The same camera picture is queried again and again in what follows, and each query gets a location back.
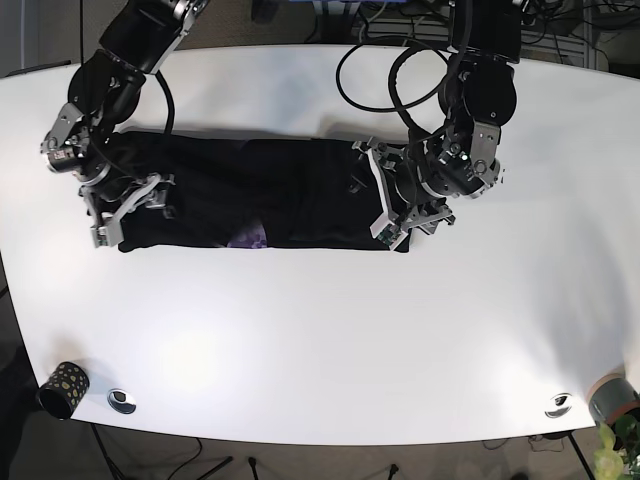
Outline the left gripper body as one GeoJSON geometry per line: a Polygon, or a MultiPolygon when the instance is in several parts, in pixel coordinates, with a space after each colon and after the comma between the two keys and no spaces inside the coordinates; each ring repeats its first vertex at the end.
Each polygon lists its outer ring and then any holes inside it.
{"type": "Polygon", "coordinates": [[[352,148],[369,160],[380,216],[387,215],[408,234],[432,235],[440,224],[455,223],[448,199],[475,199],[498,183],[500,137],[500,127],[474,121],[469,134],[445,124],[433,136],[401,148],[374,137],[352,148]]]}

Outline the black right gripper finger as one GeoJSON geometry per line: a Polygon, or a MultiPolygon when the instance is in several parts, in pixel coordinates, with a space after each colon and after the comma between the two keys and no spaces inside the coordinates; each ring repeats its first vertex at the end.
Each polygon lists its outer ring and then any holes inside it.
{"type": "Polygon", "coordinates": [[[101,225],[91,227],[94,246],[116,247],[124,241],[124,234],[120,221],[115,217],[108,218],[101,225]]]}
{"type": "Polygon", "coordinates": [[[171,201],[171,188],[171,184],[161,184],[157,189],[157,209],[168,220],[174,220],[177,216],[176,206],[171,201]]]}

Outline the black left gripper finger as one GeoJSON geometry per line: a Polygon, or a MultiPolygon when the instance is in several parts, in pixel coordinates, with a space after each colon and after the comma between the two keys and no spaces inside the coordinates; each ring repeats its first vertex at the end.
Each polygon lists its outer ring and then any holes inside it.
{"type": "Polygon", "coordinates": [[[350,193],[371,192],[376,180],[367,157],[358,157],[350,169],[348,191],[350,193]]]}
{"type": "Polygon", "coordinates": [[[371,236],[389,250],[397,250],[408,233],[395,224],[387,215],[381,215],[371,226],[371,236]]]}

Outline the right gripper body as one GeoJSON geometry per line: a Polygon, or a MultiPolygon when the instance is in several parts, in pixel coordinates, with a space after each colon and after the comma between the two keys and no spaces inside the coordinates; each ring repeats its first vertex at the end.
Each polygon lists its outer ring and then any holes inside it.
{"type": "Polygon", "coordinates": [[[71,102],[59,111],[40,145],[40,153],[52,172],[69,172],[80,182],[79,196],[93,220],[92,226],[115,217],[122,227],[124,217],[138,208],[158,210],[158,187],[175,184],[172,174],[140,177],[108,159],[91,144],[85,114],[71,102]]]}

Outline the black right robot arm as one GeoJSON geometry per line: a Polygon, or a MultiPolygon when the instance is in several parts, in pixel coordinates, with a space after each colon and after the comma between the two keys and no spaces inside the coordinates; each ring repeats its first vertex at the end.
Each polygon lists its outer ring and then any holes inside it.
{"type": "Polygon", "coordinates": [[[173,214],[168,204],[173,174],[146,166],[169,139],[175,103],[160,68],[207,7],[205,1],[129,1],[109,24],[90,59],[83,59],[69,84],[67,101],[40,145],[54,173],[70,173],[92,218],[95,247],[124,240],[123,220],[139,208],[173,214]],[[155,78],[165,95],[167,118],[147,148],[119,139],[116,128],[139,104],[141,90],[155,78]]]}

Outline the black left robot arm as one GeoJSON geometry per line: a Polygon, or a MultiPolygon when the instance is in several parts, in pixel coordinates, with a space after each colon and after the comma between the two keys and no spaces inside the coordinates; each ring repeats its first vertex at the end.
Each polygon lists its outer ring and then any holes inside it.
{"type": "Polygon", "coordinates": [[[454,224],[448,199],[475,199],[498,182],[501,130],[517,105],[513,78],[523,11],[518,1],[454,2],[445,75],[420,99],[437,98],[445,116],[432,132],[409,113],[418,101],[402,102],[397,88],[401,67],[431,44],[409,39],[390,67],[388,110],[407,127],[408,142],[391,147],[370,139],[353,145],[369,164],[382,207],[371,236],[388,249],[398,249],[414,230],[432,235],[440,224],[454,224]]]}

